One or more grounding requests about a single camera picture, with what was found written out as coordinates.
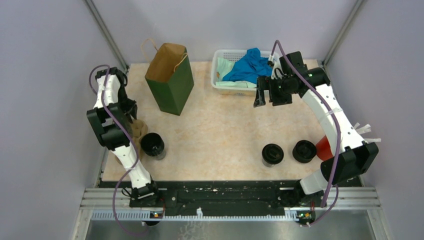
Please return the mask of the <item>green brown paper bag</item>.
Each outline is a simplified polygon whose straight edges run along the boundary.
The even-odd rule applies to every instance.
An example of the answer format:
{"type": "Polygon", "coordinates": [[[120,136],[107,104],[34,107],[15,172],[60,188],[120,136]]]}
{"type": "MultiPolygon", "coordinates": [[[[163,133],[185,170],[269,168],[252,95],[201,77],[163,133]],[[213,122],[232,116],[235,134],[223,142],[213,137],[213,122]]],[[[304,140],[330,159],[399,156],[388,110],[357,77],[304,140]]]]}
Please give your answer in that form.
{"type": "Polygon", "coordinates": [[[157,47],[152,38],[140,46],[149,62],[144,76],[160,111],[180,116],[194,87],[194,78],[187,48],[177,43],[163,43],[157,47]],[[144,45],[150,41],[156,53],[147,56],[144,45]]]}

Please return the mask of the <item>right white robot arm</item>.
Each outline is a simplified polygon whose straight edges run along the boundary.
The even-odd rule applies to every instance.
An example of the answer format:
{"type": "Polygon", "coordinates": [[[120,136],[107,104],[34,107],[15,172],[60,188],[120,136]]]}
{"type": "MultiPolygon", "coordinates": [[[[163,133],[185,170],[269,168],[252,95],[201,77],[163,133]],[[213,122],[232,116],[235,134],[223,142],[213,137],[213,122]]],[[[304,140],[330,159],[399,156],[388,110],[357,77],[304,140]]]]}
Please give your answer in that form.
{"type": "Polygon", "coordinates": [[[327,73],[320,67],[309,69],[299,51],[275,59],[266,58],[272,68],[256,84],[254,107],[266,104],[265,91],[273,106],[287,105],[298,95],[312,110],[329,143],[331,157],[320,169],[298,181],[293,200],[307,206],[314,194],[367,172],[376,158],[377,144],[365,140],[350,123],[339,105],[327,73]]]}

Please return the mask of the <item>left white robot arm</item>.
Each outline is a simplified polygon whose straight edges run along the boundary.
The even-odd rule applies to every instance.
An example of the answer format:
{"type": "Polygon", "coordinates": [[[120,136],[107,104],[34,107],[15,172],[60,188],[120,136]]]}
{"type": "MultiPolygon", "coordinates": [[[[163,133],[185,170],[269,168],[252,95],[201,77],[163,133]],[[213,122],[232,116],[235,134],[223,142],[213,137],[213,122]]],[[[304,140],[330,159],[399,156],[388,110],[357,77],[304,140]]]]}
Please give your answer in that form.
{"type": "Polygon", "coordinates": [[[102,64],[90,72],[89,79],[95,80],[98,89],[96,102],[86,116],[99,144],[111,151],[125,169],[132,198],[141,199],[149,207],[156,206],[161,194],[141,163],[133,137],[131,124],[137,118],[138,106],[126,93],[126,74],[117,67],[102,64]]]}

